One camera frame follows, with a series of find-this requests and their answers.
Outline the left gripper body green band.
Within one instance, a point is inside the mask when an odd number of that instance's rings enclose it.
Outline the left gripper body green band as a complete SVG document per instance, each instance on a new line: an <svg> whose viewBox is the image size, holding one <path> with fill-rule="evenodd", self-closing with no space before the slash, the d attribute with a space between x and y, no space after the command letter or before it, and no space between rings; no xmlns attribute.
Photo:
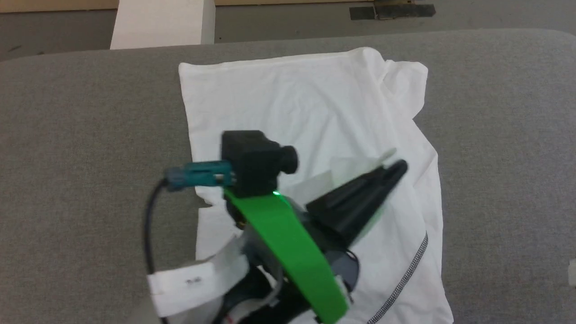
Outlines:
<svg viewBox="0 0 576 324"><path fill-rule="evenodd" d="M337 234L277 192L238 198L225 189L228 212L243 229L246 279L224 298L227 324L289 324L305 312L335 324L350 308L360 263Z"/></svg>

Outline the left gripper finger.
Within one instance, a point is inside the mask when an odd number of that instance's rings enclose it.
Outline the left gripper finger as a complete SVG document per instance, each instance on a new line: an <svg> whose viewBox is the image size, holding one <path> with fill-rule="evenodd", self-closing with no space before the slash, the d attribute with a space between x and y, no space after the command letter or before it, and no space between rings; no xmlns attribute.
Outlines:
<svg viewBox="0 0 576 324"><path fill-rule="evenodd" d="M405 160L380 166L306 204L314 216L372 215L409 170Z"/></svg>
<svg viewBox="0 0 576 324"><path fill-rule="evenodd" d="M339 239L349 247L360 236L380 207L375 210L372 215L315 216L315 221L323 227L331 230L334 234L337 234Z"/></svg>

